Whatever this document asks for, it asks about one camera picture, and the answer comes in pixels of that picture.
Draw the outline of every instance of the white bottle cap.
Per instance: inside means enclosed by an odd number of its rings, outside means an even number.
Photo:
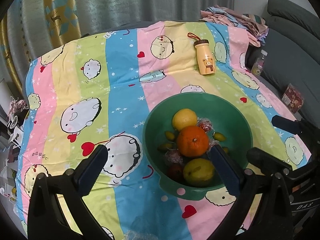
[[[266,51],[263,50],[263,49],[261,50],[261,53],[262,53],[263,55],[265,55],[265,56],[268,55],[268,52],[266,52]]]

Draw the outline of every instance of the gray curtain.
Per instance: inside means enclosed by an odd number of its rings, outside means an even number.
[[[103,32],[137,21],[198,21],[200,10],[218,4],[233,9],[234,0],[75,0],[81,35]],[[54,49],[44,0],[15,0],[8,11],[7,29],[12,59],[21,83],[30,61]],[[10,77],[0,60],[0,80]]]

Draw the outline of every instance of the curtain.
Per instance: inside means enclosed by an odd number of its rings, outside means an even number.
[[[33,59],[86,33],[137,21],[198,21],[215,4],[233,9],[234,0],[15,0],[0,24],[0,80],[21,94]]]

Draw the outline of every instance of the clear plastic bottle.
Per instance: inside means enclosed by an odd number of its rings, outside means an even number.
[[[255,76],[260,76],[262,69],[263,69],[263,64],[266,59],[266,56],[268,53],[265,50],[261,50],[261,54],[259,57],[257,57],[255,63],[253,64],[253,67],[251,69],[251,73]]]

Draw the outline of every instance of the brown bottle lid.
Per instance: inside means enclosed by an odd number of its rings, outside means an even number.
[[[208,40],[199,40],[199,41],[195,41],[193,43],[194,46],[198,45],[198,44],[203,44],[203,43],[208,43],[209,44],[209,41]]]

